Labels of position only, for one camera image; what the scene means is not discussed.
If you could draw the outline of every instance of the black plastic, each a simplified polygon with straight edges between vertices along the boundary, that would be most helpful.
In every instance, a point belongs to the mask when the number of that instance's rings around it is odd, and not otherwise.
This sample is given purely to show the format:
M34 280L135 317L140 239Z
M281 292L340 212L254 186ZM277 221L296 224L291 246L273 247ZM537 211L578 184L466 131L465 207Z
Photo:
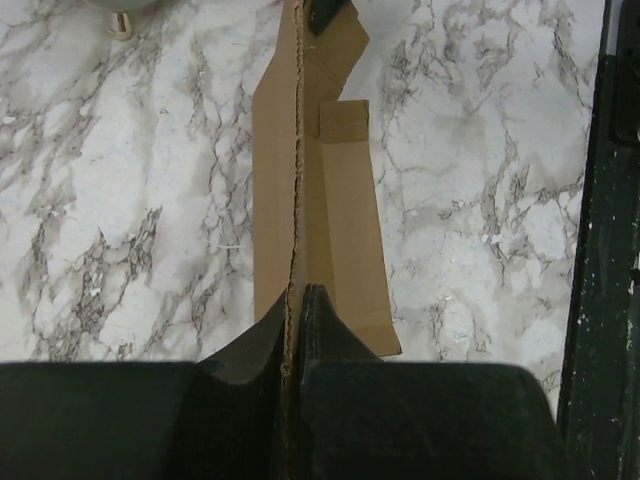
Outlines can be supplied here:
M596 78L558 408L580 479L640 478L640 146L631 135L640 126L640 102L625 105L630 97L624 97L633 54L629 42L636 41L640 27L630 12L639 6L629 0L623 6L618 54L600 58ZM605 31L611 28L605 25Z
M573 478L529 372L371 361L324 288L310 288L305 305L298 478Z
M315 35L321 35L329 26L336 14L349 0L311 0L309 29Z
M199 365L0 365L0 478L266 478L283 320Z

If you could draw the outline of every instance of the corrugated cardboard edge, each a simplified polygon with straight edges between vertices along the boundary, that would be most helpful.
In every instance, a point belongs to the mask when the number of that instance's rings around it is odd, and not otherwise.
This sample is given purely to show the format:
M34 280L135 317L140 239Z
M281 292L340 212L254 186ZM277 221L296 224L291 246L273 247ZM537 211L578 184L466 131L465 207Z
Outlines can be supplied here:
M286 313L284 329L284 354L281 371L281 399L283 421L283 469L284 478L291 478L294 471L292 434L295 431L295 395L293 375L294 359L298 347L302 297L304 294L305 272L304 259L304 11L303 1L293 0L292 20L296 31L296 152L295 152L295 187L294 187L294 230L291 267L286 294Z

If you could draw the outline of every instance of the metal leg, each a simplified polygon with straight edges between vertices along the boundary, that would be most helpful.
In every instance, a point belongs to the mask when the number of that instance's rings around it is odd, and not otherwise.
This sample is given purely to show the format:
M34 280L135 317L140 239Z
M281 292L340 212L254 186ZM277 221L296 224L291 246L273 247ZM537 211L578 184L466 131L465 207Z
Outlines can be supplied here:
M108 29L116 40L129 40L133 36L133 27L127 12L111 12Z

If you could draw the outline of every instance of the cardboard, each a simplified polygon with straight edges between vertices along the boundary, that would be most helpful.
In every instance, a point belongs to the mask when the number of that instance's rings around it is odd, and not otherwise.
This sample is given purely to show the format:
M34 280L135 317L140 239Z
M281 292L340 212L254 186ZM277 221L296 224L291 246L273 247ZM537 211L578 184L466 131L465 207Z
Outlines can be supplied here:
M316 37L307 27L309 7L284 1L276 50L253 97L255 318L287 289L285 377L310 283L327 287L340 318L377 355L401 353L391 321L368 103L338 101L369 38L351 3Z

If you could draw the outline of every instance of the white marble surface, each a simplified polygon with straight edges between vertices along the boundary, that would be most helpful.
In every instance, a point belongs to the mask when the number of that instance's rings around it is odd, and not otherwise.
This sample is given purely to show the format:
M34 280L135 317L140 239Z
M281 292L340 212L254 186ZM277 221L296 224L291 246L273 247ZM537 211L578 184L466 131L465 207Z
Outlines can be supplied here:
M402 359L556 401L603 0L360 0ZM274 0L165 1L130 42L0 0L0 360L198 359L252 323L251 93Z

